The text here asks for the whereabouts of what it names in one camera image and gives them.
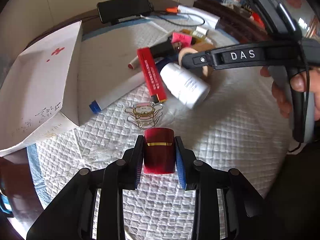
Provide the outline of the person right hand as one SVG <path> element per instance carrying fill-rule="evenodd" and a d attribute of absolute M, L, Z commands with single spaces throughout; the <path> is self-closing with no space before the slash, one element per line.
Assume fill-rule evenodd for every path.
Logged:
<path fill-rule="evenodd" d="M 320 117 L 320 71 L 319 67 L 311 67 L 309 70 L 310 86 L 309 92 L 314 94 L 315 110 L 314 117 L 315 121 L 319 120 Z M 297 92 L 306 92 L 306 72 L 302 72 L 294 76 L 290 81 L 291 87 Z M 276 99 L 279 111 L 284 118 L 289 118 L 289 114 L 292 112 L 292 105 L 286 100 L 285 93 L 279 86 L 272 83 L 272 96 Z"/>

